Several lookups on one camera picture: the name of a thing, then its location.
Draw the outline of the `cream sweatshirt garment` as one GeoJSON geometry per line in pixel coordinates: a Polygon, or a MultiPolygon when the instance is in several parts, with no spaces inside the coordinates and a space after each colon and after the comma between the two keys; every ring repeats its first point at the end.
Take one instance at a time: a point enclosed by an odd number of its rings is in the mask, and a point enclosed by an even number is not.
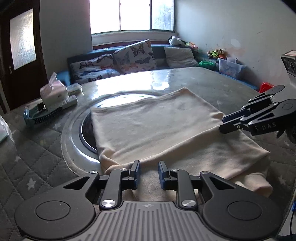
{"type": "Polygon", "coordinates": [[[161,189],[158,162],[191,175],[209,171],[269,197],[270,153],[242,131],[219,131],[223,114],[187,88],[109,108],[92,108],[91,120],[104,173],[140,161],[140,182],[126,201],[173,201],[161,189]]]}

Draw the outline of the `red plastic stool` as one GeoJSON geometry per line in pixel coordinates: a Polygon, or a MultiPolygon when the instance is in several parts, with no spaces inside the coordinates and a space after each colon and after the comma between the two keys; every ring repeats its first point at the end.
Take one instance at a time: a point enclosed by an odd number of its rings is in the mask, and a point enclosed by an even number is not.
{"type": "Polygon", "coordinates": [[[262,82],[262,84],[260,85],[260,88],[259,88],[259,93],[264,93],[273,87],[274,87],[274,85],[269,82],[262,82]]]}

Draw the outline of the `clear plastic storage box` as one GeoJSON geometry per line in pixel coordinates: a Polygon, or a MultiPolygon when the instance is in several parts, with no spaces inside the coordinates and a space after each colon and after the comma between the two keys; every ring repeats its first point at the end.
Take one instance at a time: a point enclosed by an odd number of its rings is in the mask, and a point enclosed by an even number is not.
{"type": "Polygon", "coordinates": [[[243,79],[246,65],[241,64],[237,58],[227,56],[226,59],[219,58],[217,62],[219,73],[238,80],[243,79]]]}

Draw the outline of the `blue sofa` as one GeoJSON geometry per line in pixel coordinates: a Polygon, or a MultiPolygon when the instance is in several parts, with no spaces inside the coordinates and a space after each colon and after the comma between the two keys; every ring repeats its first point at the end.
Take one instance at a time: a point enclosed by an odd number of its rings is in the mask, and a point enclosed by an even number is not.
{"type": "MultiPolygon", "coordinates": [[[[168,44],[152,44],[152,51],[154,53],[154,58],[157,63],[157,69],[167,69],[169,68],[167,61],[166,61],[166,54],[165,54],[165,47],[168,47],[168,44]]],[[[101,55],[105,54],[113,54],[115,51],[124,48],[124,46],[116,46],[116,47],[109,47],[109,48],[99,48],[93,50],[91,52],[76,55],[73,57],[69,57],[67,59],[67,70],[61,71],[57,73],[57,78],[66,86],[74,84],[75,81],[72,79],[72,73],[70,70],[70,65],[74,62],[81,62],[84,60],[90,60],[94,58],[98,58],[101,55]]],[[[193,56],[197,63],[201,61],[208,61],[214,64],[213,67],[209,67],[208,69],[218,72],[219,71],[219,60],[217,59],[208,59],[207,55],[201,54],[198,52],[197,48],[191,49],[193,56]]]]}

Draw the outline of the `green bowl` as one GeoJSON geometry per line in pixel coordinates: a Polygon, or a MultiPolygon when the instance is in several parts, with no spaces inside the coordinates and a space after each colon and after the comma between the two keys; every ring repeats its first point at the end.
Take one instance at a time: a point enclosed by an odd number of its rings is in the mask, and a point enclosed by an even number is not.
{"type": "Polygon", "coordinates": [[[215,70],[215,68],[216,68],[216,64],[213,62],[209,62],[209,61],[200,61],[199,65],[200,65],[200,67],[206,68],[209,70],[215,70]]]}

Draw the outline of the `grey plain pillow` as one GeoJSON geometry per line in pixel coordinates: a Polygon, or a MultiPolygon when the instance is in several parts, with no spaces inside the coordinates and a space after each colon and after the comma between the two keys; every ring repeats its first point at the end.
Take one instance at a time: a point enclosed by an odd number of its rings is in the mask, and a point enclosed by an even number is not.
{"type": "Polygon", "coordinates": [[[190,48],[164,47],[170,68],[199,67],[190,48]]]}

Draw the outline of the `white remote control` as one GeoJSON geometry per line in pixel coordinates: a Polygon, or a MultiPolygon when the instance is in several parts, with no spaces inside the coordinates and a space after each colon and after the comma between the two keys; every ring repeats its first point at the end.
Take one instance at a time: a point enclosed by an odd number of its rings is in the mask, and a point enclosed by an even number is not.
{"type": "Polygon", "coordinates": [[[59,107],[62,109],[67,109],[71,106],[74,106],[78,103],[78,99],[75,95],[69,96],[66,99],[64,99],[63,101],[61,101],[59,103],[59,107]]]}

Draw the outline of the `black white plush toy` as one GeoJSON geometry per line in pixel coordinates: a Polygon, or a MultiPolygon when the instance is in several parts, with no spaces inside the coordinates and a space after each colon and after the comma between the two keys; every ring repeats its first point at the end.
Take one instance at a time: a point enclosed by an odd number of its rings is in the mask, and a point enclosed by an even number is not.
{"type": "Polygon", "coordinates": [[[186,42],[183,41],[180,37],[176,37],[176,36],[171,36],[168,38],[168,42],[171,46],[175,46],[175,47],[185,47],[186,42]]]}

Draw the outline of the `green flat packet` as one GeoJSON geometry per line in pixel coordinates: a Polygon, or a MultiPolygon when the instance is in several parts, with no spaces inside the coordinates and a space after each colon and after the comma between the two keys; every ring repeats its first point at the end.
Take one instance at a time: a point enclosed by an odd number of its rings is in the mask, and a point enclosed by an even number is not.
{"type": "Polygon", "coordinates": [[[66,87],[68,95],[73,95],[76,93],[81,93],[82,86],[79,83],[74,83],[66,87]]]}

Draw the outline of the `upright butterfly pillow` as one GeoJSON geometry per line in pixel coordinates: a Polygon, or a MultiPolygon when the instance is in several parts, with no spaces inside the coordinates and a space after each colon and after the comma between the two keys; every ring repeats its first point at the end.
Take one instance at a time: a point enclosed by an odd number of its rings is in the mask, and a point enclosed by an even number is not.
{"type": "Polygon", "coordinates": [[[122,74],[150,71],[157,68],[149,39],[116,50],[113,57],[122,74]]]}

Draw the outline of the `pink white tissue box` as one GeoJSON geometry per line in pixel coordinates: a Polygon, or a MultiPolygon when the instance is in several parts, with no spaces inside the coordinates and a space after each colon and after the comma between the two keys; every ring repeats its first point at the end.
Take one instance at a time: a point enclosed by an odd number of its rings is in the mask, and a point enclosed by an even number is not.
{"type": "Polygon", "coordinates": [[[40,89],[40,96],[46,108],[69,97],[66,86],[57,79],[56,72],[53,72],[48,84],[40,89]]]}

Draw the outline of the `flat butterfly pillow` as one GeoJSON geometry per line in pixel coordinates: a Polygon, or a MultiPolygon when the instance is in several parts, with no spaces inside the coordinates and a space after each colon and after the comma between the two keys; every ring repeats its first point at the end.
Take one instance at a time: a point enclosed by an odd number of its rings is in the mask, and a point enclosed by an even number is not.
{"type": "Polygon", "coordinates": [[[78,84],[121,75],[115,68],[112,54],[104,54],[90,60],[71,63],[70,74],[71,80],[78,84]]]}

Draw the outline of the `soft pack pink tissues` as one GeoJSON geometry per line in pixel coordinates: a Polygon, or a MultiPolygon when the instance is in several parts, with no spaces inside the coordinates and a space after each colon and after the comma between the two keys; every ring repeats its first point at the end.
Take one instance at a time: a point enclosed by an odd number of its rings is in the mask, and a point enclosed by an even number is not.
{"type": "Polygon", "coordinates": [[[10,135],[10,128],[6,121],[0,116],[0,143],[10,135]]]}

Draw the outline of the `dark wooden door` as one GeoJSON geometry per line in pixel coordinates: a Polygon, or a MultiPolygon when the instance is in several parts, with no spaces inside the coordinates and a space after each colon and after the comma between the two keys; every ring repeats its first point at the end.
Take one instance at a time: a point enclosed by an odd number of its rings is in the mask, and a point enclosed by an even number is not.
{"type": "Polygon", "coordinates": [[[47,83],[40,1],[10,1],[1,7],[1,85],[8,109],[39,98],[47,83]]]}

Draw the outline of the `window with green frame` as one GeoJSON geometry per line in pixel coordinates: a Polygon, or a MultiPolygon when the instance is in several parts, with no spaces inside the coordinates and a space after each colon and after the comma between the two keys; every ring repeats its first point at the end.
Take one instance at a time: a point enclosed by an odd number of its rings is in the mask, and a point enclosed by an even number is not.
{"type": "Polygon", "coordinates": [[[91,33],[175,30],[174,1],[90,1],[91,33]]]}

